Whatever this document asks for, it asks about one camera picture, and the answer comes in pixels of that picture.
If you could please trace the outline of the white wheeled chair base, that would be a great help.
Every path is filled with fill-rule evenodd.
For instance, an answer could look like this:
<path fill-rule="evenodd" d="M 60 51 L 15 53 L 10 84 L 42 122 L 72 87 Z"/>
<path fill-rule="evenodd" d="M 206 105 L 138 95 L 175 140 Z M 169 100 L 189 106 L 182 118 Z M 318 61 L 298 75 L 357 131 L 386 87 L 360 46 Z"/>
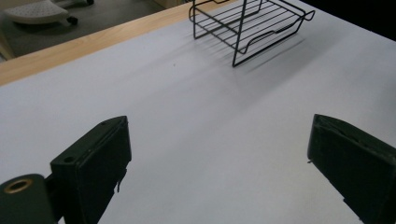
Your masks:
<path fill-rule="evenodd" d="M 57 5 L 63 0 L 0 0 L 0 11 L 20 24 L 47 24 L 66 20 L 72 25 L 78 19 Z"/>

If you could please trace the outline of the black wire rack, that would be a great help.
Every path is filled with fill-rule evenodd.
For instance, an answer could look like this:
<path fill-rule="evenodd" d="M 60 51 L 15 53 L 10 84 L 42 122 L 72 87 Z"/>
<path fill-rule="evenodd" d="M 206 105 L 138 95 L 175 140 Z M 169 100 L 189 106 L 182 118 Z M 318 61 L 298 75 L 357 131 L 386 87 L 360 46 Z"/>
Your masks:
<path fill-rule="evenodd" d="M 238 66 L 297 34 L 315 14 L 286 0 L 191 0 L 189 20 L 194 38 L 215 37 Z"/>

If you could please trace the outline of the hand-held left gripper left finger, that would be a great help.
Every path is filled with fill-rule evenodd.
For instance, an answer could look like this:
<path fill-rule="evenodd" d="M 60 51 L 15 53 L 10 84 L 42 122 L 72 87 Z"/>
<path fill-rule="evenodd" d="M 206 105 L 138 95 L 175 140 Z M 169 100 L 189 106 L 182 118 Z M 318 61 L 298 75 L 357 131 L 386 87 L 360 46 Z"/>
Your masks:
<path fill-rule="evenodd" d="M 100 122 L 50 162 L 67 224 L 97 224 L 132 159 L 128 119 Z"/>

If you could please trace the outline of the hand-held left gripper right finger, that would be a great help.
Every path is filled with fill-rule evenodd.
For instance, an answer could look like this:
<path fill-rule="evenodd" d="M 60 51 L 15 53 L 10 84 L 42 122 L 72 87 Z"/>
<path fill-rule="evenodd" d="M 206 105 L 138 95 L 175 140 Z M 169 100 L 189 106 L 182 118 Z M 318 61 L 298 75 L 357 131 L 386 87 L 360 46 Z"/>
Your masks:
<path fill-rule="evenodd" d="M 396 224 L 396 148 L 340 119 L 316 114 L 308 161 L 364 224 Z"/>

